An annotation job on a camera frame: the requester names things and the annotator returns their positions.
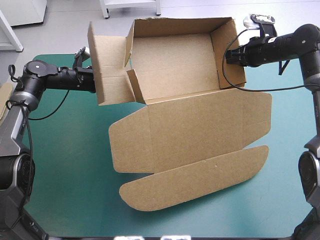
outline cardboard flap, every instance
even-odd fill
[[[231,19],[231,17],[136,19],[134,21],[134,37],[147,38],[210,33]]]
[[[117,172],[154,172],[147,107],[112,124],[109,136],[113,167]]]
[[[124,68],[127,38],[94,35],[92,24],[87,36],[98,104],[134,102],[134,94]]]
[[[135,22],[132,23],[130,31],[126,37],[125,58],[124,58],[124,65],[123,65],[124,67],[127,65],[132,53],[132,46],[134,43],[134,33],[135,33]]]
[[[113,163],[126,163],[121,172],[134,169],[133,173],[145,173],[150,161],[154,173],[159,173],[241,150],[269,131],[271,96],[228,89],[156,102],[143,109],[143,114],[135,112],[112,125]],[[139,162],[136,151],[140,142],[128,142],[121,128],[130,132],[130,139],[143,138],[144,144],[148,143],[152,159],[147,165],[144,151],[139,164],[131,162],[132,152]],[[121,152],[114,143],[121,143]]]
[[[272,96],[265,92],[243,92],[243,147],[248,146],[271,128]]]
[[[228,44],[237,36],[234,20],[228,21],[226,24],[214,30],[211,33],[216,69],[219,77],[220,89],[231,87],[223,75],[222,60]],[[237,48],[239,41],[236,40],[230,49]],[[238,85],[246,82],[244,67],[227,64],[224,65],[225,72],[233,84]]]
[[[267,157],[267,146],[231,152],[125,183],[119,193],[136,210],[161,210],[242,183]]]
[[[0,87],[0,124],[2,123],[2,118],[7,111],[6,101],[9,100],[11,93],[13,90],[13,86],[11,83],[6,82]]]
[[[134,69],[132,69],[132,70],[129,70],[129,71],[126,71],[126,72],[128,74],[128,77],[129,77],[129,80],[130,80],[130,83],[131,83],[131,87],[132,87],[132,90],[133,90],[135,101],[137,103],[146,104],[144,96],[143,96],[143,94],[141,92],[141,88],[140,88],[140,85],[139,85],[139,82],[138,82],[136,71]]]

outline green table surface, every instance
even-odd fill
[[[74,55],[35,59],[70,67]],[[292,61],[283,76],[277,71],[277,63],[247,68],[246,87],[302,84],[298,61]],[[46,90],[31,117],[50,113],[64,94]],[[115,172],[108,128],[143,105],[98,106],[95,94],[71,91],[56,114],[31,122],[36,176],[26,209],[52,236],[286,237],[311,209],[297,166],[304,144],[316,130],[308,90],[272,96],[271,131],[251,145],[269,146],[268,160],[254,178],[177,206],[141,212],[122,201],[119,188],[143,174]]]

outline cardboard box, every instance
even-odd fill
[[[230,17],[136,19],[127,37],[96,36],[89,27],[98,104],[146,104],[109,129],[117,172],[156,173],[120,188],[133,208],[186,202],[248,180],[264,165],[266,146],[243,148],[270,130],[271,95],[226,89],[222,75],[236,35]],[[235,84],[246,82],[243,67],[226,71]]]
[[[6,102],[9,100],[13,87],[11,83],[6,82],[0,86],[0,125],[4,121],[8,109],[6,107]]]

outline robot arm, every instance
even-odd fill
[[[320,28],[305,24],[291,34],[277,36],[273,17],[250,15],[247,20],[248,29],[260,29],[260,37],[228,50],[226,62],[258,67],[299,59],[304,85],[313,95],[317,135],[304,146],[308,151],[301,155],[298,164],[303,192],[313,209],[296,227],[293,238],[320,240]]]
[[[95,93],[93,70],[83,68],[89,58],[84,47],[75,55],[73,68],[57,67],[40,60],[28,62],[8,101],[10,110],[0,126],[0,239],[47,240],[48,234],[23,209],[29,201],[35,175],[31,149],[22,143],[29,113],[37,109],[46,89],[65,89]]]

